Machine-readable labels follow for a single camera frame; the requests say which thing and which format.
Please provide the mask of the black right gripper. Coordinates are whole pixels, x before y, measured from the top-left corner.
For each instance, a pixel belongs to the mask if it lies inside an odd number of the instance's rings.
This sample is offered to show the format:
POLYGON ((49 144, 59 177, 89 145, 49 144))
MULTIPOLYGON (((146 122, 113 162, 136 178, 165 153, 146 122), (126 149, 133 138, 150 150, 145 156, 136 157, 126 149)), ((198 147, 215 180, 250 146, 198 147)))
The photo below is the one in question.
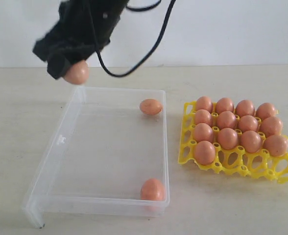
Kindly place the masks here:
POLYGON ((54 79, 66 75, 75 61, 88 59, 96 52, 95 41, 102 50, 110 43, 111 15, 60 15, 56 24, 37 40, 33 53, 47 61, 47 72, 54 79))

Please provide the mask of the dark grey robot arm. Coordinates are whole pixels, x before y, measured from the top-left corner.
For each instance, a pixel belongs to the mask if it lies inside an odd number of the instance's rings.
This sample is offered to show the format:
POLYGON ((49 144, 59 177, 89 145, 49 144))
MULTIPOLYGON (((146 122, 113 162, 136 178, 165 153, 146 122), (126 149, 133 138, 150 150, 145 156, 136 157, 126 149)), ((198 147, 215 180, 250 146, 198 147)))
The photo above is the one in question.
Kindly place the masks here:
POLYGON ((33 53, 47 63, 54 79, 87 60, 110 43, 110 36, 127 5, 126 0, 65 0, 56 24, 36 41, 33 53))

